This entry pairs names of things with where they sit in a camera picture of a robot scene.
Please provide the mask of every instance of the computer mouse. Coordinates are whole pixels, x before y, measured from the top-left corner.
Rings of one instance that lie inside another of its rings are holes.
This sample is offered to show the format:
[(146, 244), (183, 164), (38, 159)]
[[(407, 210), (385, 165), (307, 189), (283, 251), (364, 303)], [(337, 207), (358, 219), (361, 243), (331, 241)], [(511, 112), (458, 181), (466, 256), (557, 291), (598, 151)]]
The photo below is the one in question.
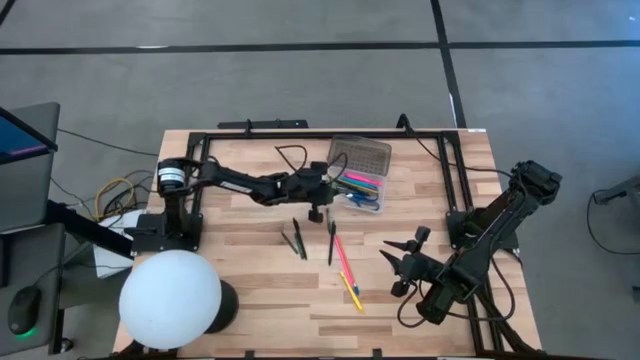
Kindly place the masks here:
[(9, 330), (22, 335), (31, 330), (38, 320), (42, 293), (35, 285), (20, 289), (11, 300), (7, 320)]

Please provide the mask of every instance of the pink pen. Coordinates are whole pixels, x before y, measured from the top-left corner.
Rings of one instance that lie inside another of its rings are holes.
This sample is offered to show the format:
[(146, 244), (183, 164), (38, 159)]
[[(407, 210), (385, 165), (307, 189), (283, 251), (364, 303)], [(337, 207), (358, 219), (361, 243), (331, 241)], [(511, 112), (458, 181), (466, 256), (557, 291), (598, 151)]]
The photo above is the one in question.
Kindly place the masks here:
[(371, 180), (371, 179), (366, 178), (364, 176), (356, 175), (356, 174), (353, 174), (353, 173), (346, 173), (346, 174), (344, 174), (344, 176), (348, 177), (349, 179), (366, 182), (367, 184), (373, 184), (373, 185), (382, 186), (382, 182), (380, 182), (380, 181)]
[(356, 279), (353, 277), (353, 273), (351, 272), (351, 267), (349, 267), (347, 256), (345, 255), (344, 249), (342, 248), (342, 241), (340, 241), (340, 237), (338, 235), (335, 235), (334, 240), (337, 245), (336, 247), (338, 248), (338, 255), (340, 256), (342, 269), (344, 270), (344, 273), (347, 276), (347, 280), (349, 284), (353, 286), (353, 291), (356, 293), (356, 295), (360, 295), (360, 289), (358, 289), (358, 285), (356, 284)]

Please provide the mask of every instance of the black pen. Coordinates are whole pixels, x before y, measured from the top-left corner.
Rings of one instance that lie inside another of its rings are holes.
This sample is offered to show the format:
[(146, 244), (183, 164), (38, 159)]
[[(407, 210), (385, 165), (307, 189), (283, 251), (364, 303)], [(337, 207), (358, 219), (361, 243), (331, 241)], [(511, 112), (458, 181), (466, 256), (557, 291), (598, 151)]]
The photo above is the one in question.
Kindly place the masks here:
[(291, 242), (291, 240), (289, 240), (287, 235), (284, 234), (284, 231), (280, 231), (280, 234), (282, 234), (282, 238), (284, 239), (284, 241), (286, 241), (287, 244), (289, 244), (289, 246), (291, 246), (291, 250), (293, 250), (293, 252), (296, 253), (296, 255), (298, 255), (298, 250), (296, 250), (296, 247), (293, 246), (293, 243)]
[(300, 257), (303, 260), (307, 260), (307, 251), (304, 249), (304, 243), (302, 242), (302, 234), (300, 234), (300, 225), (298, 220), (293, 218), (293, 227), (296, 229), (296, 241), (298, 242), (298, 248), (300, 249)]
[(336, 237), (336, 222), (331, 221), (331, 230), (329, 231), (329, 266), (331, 266), (331, 259), (333, 258), (333, 239)]

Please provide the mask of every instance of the green light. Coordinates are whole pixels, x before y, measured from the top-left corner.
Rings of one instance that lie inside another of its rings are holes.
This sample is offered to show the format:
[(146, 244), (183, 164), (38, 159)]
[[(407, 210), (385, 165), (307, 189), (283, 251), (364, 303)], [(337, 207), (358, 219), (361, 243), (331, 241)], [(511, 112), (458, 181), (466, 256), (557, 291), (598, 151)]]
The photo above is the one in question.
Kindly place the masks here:
[(27, 331), (24, 334), (16, 335), (16, 339), (26, 339), (28, 337), (32, 337), (37, 332), (36, 328), (31, 328), (31, 330)]

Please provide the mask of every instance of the monitor screen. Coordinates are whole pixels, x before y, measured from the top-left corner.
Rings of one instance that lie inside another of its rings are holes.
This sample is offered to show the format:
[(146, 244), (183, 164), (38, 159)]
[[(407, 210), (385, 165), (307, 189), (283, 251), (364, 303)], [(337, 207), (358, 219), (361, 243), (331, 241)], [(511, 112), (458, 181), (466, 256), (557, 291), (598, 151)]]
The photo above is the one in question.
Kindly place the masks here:
[(0, 164), (48, 154), (56, 149), (50, 140), (0, 108)]

